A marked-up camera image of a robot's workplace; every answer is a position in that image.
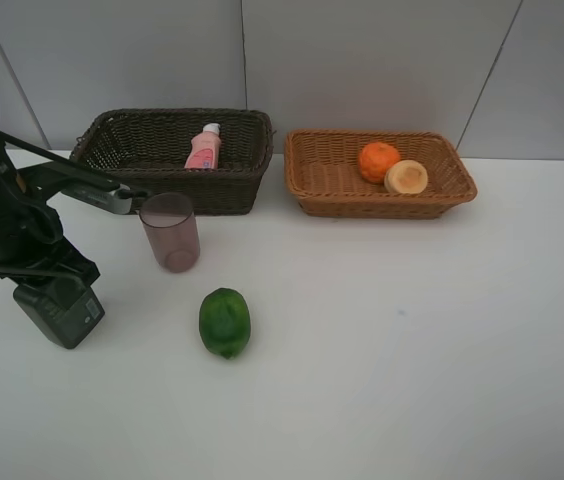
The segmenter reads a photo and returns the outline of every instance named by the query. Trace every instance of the wicker basket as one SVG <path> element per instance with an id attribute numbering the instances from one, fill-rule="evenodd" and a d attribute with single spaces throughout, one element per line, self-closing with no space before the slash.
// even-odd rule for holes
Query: wicker basket
<path id="1" fill-rule="evenodd" d="M 360 176 L 358 154 L 376 141 L 426 167 L 429 185 L 423 193 L 387 193 Z M 296 130 L 286 138 L 285 177 L 302 210 L 319 217 L 437 218 L 477 195 L 455 149 L 434 133 Z"/>
<path id="2" fill-rule="evenodd" d="M 221 128 L 218 169 L 185 170 L 191 139 L 207 123 Z M 251 211 L 269 166 L 272 136 L 269 117 L 257 111 L 114 110 L 78 139 L 71 159 L 156 194 L 182 192 L 197 215 L 242 215 Z"/>

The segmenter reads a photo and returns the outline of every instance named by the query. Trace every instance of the white tabletop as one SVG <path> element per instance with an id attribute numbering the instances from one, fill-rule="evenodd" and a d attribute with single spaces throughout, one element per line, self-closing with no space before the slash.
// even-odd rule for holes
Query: white tabletop
<path id="1" fill-rule="evenodd" d="M 107 314 L 63 350 L 0 281 L 0 480 L 564 479 L 564 162 L 466 165 L 440 220 L 334 220 L 275 158 L 181 275 L 137 218 L 55 198 Z M 221 286 L 252 312 L 231 362 L 197 331 Z"/>

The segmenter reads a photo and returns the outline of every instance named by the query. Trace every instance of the orange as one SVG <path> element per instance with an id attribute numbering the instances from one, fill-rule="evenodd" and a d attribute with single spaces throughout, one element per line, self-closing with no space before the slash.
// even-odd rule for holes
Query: orange
<path id="1" fill-rule="evenodd" d="M 400 152 L 387 143 L 365 145 L 358 155 L 360 174 L 371 183 L 383 183 L 386 172 L 400 161 Z"/>

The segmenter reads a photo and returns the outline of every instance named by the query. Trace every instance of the plastic cup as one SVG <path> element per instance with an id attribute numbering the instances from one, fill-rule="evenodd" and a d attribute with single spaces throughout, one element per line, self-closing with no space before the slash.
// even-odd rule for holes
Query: plastic cup
<path id="1" fill-rule="evenodd" d="M 195 265 L 200 240 L 189 197 L 181 193 L 151 197 L 140 208 L 140 220 L 161 267 L 181 273 Z"/>

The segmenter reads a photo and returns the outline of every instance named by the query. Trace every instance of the bottle label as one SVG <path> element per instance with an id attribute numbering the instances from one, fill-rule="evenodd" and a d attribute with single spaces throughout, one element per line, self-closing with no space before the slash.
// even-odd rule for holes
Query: bottle label
<path id="1" fill-rule="evenodd" d="M 204 148 L 191 157 L 190 168 L 213 168 L 213 150 Z"/>

